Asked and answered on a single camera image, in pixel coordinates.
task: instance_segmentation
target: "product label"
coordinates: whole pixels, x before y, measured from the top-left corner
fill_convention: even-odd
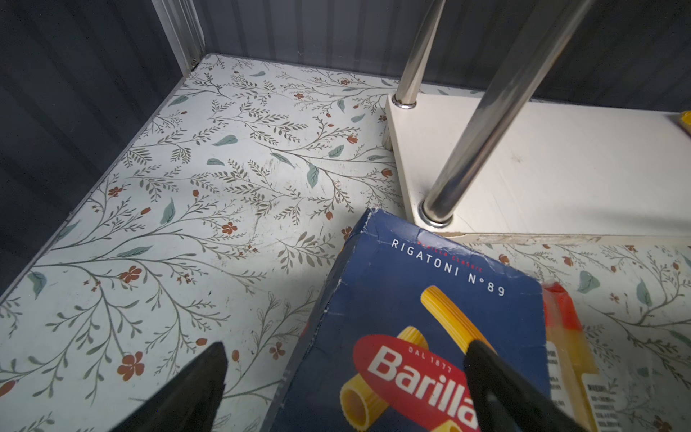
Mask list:
[[[547,348],[547,370],[549,371],[549,386],[552,402],[561,408],[569,417],[574,418],[574,408],[571,405],[569,394],[564,387],[564,379],[562,378],[557,348],[550,341],[547,341],[545,348]]]
[[[353,360],[379,397],[426,430],[449,420],[463,432],[480,430],[466,374],[438,355],[396,337],[370,335],[355,344]]]
[[[598,432],[621,432],[621,424],[614,410],[616,393],[609,390],[605,378],[602,375],[584,373],[581,379]]]

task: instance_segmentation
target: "floral surface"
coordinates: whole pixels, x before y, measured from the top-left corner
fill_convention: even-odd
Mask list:
[[[0,305],[0,429],[107,431],[221,340],[214,429],[257,430],[354,223],[403,215],[395,84],[207,56]],[[691,250],[471,247],[570,291],[627,429],[688,429]]]

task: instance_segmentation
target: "red oval logo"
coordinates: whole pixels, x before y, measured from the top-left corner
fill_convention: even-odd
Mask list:
[[[466,374],[415,344],[386,335],[361,338],[352,359],[367,385],[392,408],[428,431],[452,420],[478,431]]]

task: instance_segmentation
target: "blue pasta box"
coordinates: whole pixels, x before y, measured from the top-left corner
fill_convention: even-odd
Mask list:
[[[549,396],[540,284],[368,210],[288,362],[262,431],[479,431],[463,372],[483,341]]]

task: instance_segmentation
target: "corrugated panel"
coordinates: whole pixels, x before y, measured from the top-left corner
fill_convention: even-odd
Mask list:
[[[194,0],[207,51],[399,77],[429,0]],[[448,0],[425,80],[486,88],[537,0]],[[680,111],[691,3],[600,0],[536,95]]]
[[[149,1],[0,6],[0,293],[181,78]]]

